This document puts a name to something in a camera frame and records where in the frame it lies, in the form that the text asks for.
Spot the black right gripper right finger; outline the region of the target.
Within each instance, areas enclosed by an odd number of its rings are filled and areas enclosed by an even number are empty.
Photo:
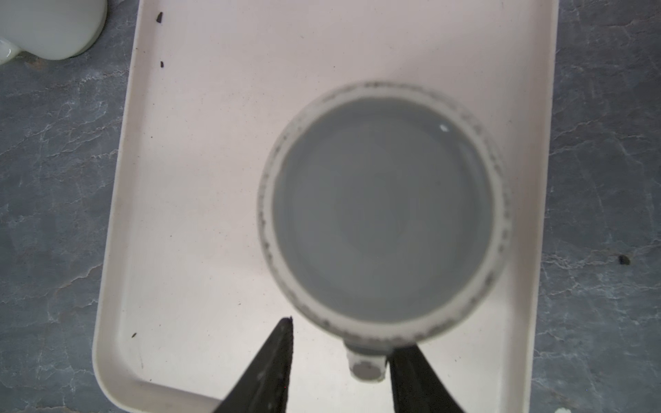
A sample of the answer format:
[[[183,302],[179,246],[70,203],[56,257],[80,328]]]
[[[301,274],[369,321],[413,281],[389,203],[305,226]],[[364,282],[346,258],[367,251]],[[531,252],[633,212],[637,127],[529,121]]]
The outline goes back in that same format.
[[[417,345],[388,356],[396,413],[464,413]]]

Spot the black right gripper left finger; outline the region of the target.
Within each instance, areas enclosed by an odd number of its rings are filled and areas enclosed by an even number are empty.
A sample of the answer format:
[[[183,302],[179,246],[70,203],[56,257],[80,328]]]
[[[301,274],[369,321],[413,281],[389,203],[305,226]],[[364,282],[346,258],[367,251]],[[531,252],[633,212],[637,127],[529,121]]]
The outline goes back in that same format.
[[[285,413],[293,357],[293,320],[282,318],[213,413]]]

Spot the beige plastic tray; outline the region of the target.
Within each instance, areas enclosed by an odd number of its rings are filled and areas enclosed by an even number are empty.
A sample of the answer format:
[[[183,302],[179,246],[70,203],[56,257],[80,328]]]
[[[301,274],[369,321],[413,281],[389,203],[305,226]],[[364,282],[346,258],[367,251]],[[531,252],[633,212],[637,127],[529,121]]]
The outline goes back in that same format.
[[[309,102],[365,79],[429,86],[492,134],[514,193],[506,270],[422,345],[468,412],[526,412],[547,185],[555,1],[144,1],[118,152],[93,361],[131,412],[213,411],[294,320],[290,412],[390,412],[342,343],[275,285],[256,229],[264,162]]]

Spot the grey mug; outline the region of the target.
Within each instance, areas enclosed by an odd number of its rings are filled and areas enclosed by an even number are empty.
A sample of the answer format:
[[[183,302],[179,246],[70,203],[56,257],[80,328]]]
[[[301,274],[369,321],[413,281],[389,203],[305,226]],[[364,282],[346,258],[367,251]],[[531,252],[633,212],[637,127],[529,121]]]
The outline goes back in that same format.
[[[446,333],[491,292],[511,249],[511,188],[485,127],[434,89],[339,87],[275,141],[258,189],[265,261],[291,304],[339,337],[351,375]]]

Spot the cream white mug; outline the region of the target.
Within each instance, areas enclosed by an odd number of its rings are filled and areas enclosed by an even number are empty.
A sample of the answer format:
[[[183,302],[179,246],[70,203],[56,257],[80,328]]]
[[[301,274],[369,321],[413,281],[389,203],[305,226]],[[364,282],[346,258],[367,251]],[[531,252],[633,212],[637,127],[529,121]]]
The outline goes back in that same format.
[[[103,31],[107,0],[3,1],[1,63],[20,53],[66,60],[89,49]]]

